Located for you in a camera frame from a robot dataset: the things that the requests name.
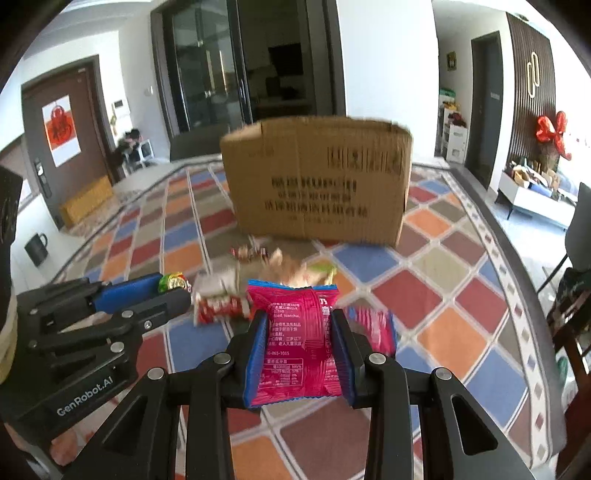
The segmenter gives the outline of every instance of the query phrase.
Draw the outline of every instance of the black mug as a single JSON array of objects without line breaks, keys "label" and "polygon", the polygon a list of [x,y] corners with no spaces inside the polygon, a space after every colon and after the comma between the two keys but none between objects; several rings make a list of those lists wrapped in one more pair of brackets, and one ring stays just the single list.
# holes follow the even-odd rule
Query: black mug
[{"label": "black mug", "polygon": [[47,237],[44,233],[36,233],[25,245],[29,257],[33,265],[38,267],[47,258]]}]

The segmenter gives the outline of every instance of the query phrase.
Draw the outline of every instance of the wooden slat wall panel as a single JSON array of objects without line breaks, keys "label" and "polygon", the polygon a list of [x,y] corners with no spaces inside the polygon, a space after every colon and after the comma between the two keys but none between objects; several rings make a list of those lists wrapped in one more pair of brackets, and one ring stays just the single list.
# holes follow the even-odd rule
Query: wooden slat wall panel
[{"label": "wooden slat wall panel", "polygon": [[[507,14],[507,19],[515,62],[515,109],[508,160],[518,161],[521,156],[535,160],[540,153],[535,139],[536,120],[540,115],[547,115],[553,122],[556,118],[552,49],[550,40],[536,29],[511,14]],[[530,98],[527,88],[527,63],[532,51],[537,53],[540,63],[540,87],[535,98]]]}]

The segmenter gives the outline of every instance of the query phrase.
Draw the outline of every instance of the red paper decoration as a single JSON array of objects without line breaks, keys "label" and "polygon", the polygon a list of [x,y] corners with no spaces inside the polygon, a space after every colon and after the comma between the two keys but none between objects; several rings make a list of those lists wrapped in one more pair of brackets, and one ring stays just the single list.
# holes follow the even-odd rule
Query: red paper decoration
[{"label": "red paper decoration", "polygon": [[554,140],[554,145],[556,145],[558,153],[567,160],[572,160],[572,154],[566,153],[564,150],[563,134],[566,131],[566,124],[566,113],[564,112],[558,112],[556,114],[556,129],[554,129],[554,125],[552,125],[552,122],[547,116],[539,116],[538,129],[535,132],[535,137],[540,142],[550,142]]}]

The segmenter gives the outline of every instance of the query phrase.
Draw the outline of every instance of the cardboard on table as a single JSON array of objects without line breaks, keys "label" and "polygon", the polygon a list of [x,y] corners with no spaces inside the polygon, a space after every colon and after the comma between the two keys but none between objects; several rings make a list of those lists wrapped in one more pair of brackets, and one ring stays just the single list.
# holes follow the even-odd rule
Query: cardboard on table
[{"label": "cardboard on table", "polygon": [[232,132],[221,147],[244,232],[396,246],[411,172],[406,129],[289,117]]}]

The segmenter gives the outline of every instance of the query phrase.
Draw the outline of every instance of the wall picture frame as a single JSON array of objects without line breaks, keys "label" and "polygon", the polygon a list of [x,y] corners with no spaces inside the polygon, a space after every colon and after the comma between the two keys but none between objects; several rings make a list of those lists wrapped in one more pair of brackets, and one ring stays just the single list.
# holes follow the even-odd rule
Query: wall picture frame
[{"label": "wall picture frame", "polygon": [[456,52],[451,51],[447,54],[447,70],[453,71],[457,69]]}]

